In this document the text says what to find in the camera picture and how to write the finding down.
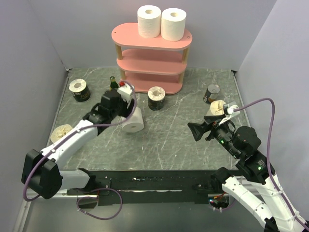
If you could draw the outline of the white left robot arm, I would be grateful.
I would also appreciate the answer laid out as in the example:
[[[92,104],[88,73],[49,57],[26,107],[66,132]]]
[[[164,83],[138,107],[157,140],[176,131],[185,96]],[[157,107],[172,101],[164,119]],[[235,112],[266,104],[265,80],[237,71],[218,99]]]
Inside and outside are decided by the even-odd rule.
[[[52,198],[63,189],[74,188],[91,194],[96,188],[95,175],[83,168],[73,171],[63,171],[61,168],[83,145],[112,126],[117,116],[129,119],[136,104],[134,91],[124,92],[123,87],[108,90],[68,134],[41,151],[30,150],[26,154],[21,177],[25,185],[24,200],[31,200],[27,197],[28,188],[45,199]]]

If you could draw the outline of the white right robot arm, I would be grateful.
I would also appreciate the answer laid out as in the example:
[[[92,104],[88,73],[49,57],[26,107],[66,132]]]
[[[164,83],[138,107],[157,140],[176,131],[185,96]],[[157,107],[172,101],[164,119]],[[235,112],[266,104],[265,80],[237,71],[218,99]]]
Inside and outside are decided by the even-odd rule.
[[[211,175],[211,188],[225,192],[242,204],[260,223],[266,232],[307,232],[304,220],[293,206],[288,206],[283,188],[273,167],[267,167],[267,158],[258,148],[261,144],[255,129],[248,126],[236,128],[223,116],[205,116],[204,122],[188,123],[194,140],[199,141],[209,133],[207,141],[218,143],[238,162],[240,175],[257,190],[261,199],[244,187],[228,169],[222,167]]]

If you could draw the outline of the white paper towel roll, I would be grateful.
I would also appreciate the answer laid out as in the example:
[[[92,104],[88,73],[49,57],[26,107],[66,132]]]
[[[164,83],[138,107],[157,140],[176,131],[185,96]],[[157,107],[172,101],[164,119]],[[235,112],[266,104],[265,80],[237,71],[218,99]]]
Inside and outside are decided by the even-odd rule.
[[[179,8],[165,9],[161,14],[161,37],[168,41],[179,41],[183,38],[186,12]]]
[[[134,133],[144,129],[142,112],[139,107],[136,107],[133,115],[129,120],[121,124],[122,130],[127,133]]]
[[[143,38],[155,38],[161,30],[161,10],[157,6],[144,5],[137,10],[138,33]]]

